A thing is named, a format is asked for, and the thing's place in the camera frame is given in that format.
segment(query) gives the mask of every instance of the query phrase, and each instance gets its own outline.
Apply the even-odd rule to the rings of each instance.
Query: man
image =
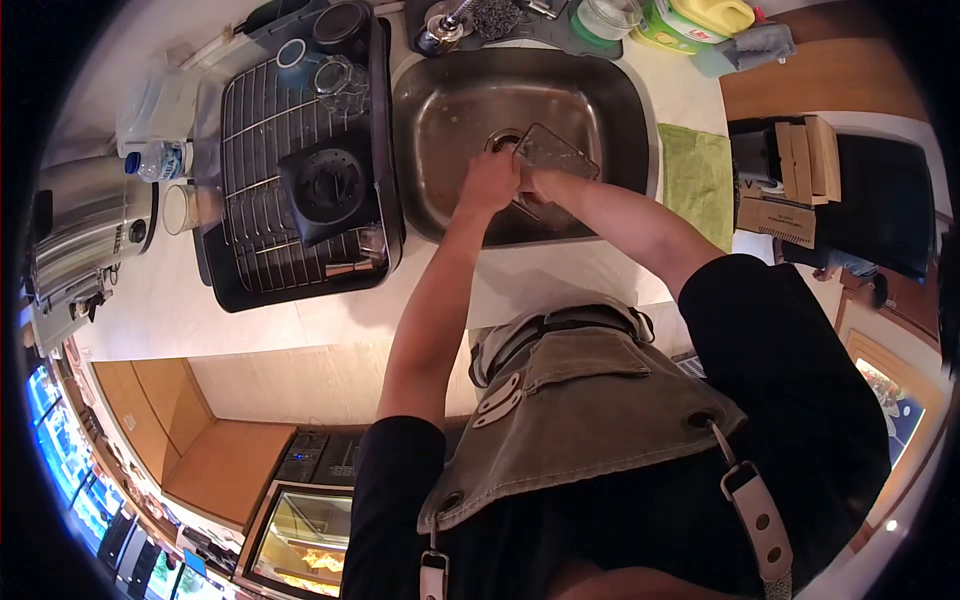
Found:
[[[777,238],[774,238],[774,256],[777,264],[789,262],[814,267],[813,277],[817,281],[830,281],[846,269],[861,279],[853,301],[874,312],[883,308],[887,301],[887,277],[877,264],[865,258],[826,246],[811,250]]]
[[[830,249],[826,268],[814,270],[813,277],[818,281],[830,281],[844,269],[852,276],[860,278],[853,296],[854,301],[874,312],[883,308],[888,294],[887,277],[880,272],[877,264],[869,260]]]
[[[522,319],[474,348],[485,396],[444,467],[473,269],[518,189],[663,280],[710,385],[615,300]],[[550,171],[521,183],[510,153],[484,153],[397,326],[358,452],[342,595],[789,598],[889,471],[876,398],[795,269],[725,256],[634,192]]]

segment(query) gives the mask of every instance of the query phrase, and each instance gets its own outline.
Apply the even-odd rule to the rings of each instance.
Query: forearm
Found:
[[[533,177],[541,196],[662,279],[674,300],[691,275],[723,255],[694,226],[642,194],[559,171]]]
[[[467,325],[473,271],[490,218],[476,211],[454,213],[397,325],[378,419],[415,414],[443,427],[446,386]]]

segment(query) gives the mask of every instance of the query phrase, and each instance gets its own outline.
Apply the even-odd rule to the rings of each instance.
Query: hand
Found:
[[[485,152],[470,159],[456,210],[492,217],[510,205],[519,185],[519,163],[514,161],[513,147],[504,147],[496,154]]]

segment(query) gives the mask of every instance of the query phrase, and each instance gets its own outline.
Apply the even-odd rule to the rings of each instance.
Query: wire rack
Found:
[[[244,287],[274,292],[327,280],[329,263],[357,263],[360,229],[304,248],[280,186],[277,162],[358,125],[369,93],[336,113],[311,90],[279,85],[276,60],[240,73],[223,100],[224,237]]]

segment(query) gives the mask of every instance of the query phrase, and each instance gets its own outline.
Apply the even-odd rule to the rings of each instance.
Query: yellow bottle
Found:
[[[742,0],[651,0],[631,37],[696,54],[749,28],[754,18]]]

